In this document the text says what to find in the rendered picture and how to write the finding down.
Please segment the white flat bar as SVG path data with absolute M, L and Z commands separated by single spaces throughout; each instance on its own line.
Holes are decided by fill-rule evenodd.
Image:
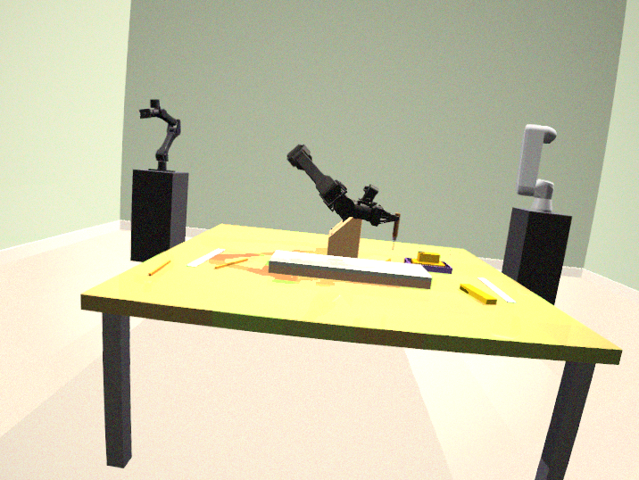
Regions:
M 217 249 L 217 250 L 215 250 L 215 251 L 213 251 L 213 252 L 210 252 L 210 253 L 208 253 L 208 254 L 204 255 L 203 257 L 201 257 L 199 260 L 194 261 L 194 262 L 192 262 L 192 263 L 188 264 L 188 265 L 187 265 L 187 267 L 194 267 L 194 268 L 195 268 L 195 267 L 199 266 L 200 264 L 202 264 L 203 262 L 205 262 L 205 261 L 209 260 L 210 258 L 212 258 L 212 257 L 214 257 L 214 256 L 216 256 L 216 255 L 218 255 L 219 253 L 224 252 L 224 251 L 226 251 L 226 250 L 224 250 L 224 249 Z
M 496 294 L 499 294 L 503 300 L 505 300 L 506 302 L 512 302 L 512 303 L 516 303 L 514 302 L 507 294 L 505 294 L 503 291 L 499 290 L 497 287 L 495 287 L 494 285 L 492 285 L 491 282 L 489 282 L 487 279 L 485 278 L 481 278 L 478 277 L 478 279 L 483 282 L 486 286 L 488 286 L 489 288 L 491 288 L 491 290 L 493 292 L 495 292 Z

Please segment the white rectangular panel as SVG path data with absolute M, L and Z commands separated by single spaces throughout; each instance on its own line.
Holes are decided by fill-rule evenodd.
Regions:
M 431 289 L 433 281 L 421 265 L 280 250 L 268 273 L 415 289 Z

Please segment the awl with brown wooden handle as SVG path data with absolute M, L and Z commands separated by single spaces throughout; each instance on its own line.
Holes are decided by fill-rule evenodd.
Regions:
M 398 217 L 401 217 L 401 213 L 396 213 L 395 215 Z M 394 241 L 397 240 L 397 237 L 398 237 L 399 224 L 400 224 L 400 220 L 397 220 L 394 222 L 394 232 L 393 232 Z

